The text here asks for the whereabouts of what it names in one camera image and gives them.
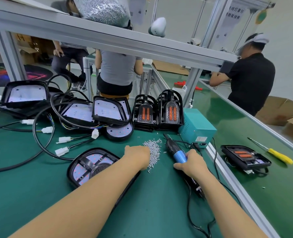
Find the round rug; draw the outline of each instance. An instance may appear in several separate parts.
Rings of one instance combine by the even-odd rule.
[[[53,76],[53,73],[46,68],[34,65],[24,65],[24,68],[28,80],[46,81]],[[10,82],[10,78],[6,72],[4,64],[0,63],[0,87],[4,87],[8,82]]]

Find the man in black shirt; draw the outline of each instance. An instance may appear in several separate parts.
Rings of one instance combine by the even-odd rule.
[[[268,42],[262,33],[249,36],[237,53],[241,59],[230,72],[213,72],[209,81],[215,87],[231,79],[232,92],[228,99],[252,116],[263,107],[273,86],[275,67],[261,53]]]

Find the white visor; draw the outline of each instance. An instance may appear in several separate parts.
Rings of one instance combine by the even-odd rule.
[[[237,49],[237,51],[235,52],[235,54],[237,56],[241,56],[241,52],[243,50],[243,47],[251,42],[260,42],[260,43],[264,43],[267,44],[269,42],[268,37],[263,34],[263,33],[259,33],[258,35],[254,36],[252,39],[249,39],[248,41],[246,41],[240,48]]]

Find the person in gray shirt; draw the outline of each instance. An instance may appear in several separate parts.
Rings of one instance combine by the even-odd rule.
[[[51,4],[51,7],[79,17],[79,11],[75,5],[74,0],[55,1]],[[58,42],[55,40],[53,40],[53,43],[55,45],[54,58],[52,61],[52,67],[54,71],[57,74],[68,75],[74,88],[80,86],[83,89],[86,89],[86,75],[84,73],[83,57],[89,55],[87,48],[85,46]],[[79,77],[66,69],[66,65],[70,62],[71,59],[75,59],[81,67],[81,75]]]
[[[97,88],[101,95],[128,96],[132,81],[143,73],[142,58],[96,49]]]

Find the black shirt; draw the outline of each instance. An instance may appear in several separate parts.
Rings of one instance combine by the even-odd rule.
[[[226,74],[231,79],[228,99],[255,116],[271,92],[275,67],[262,53],[238,60]]]

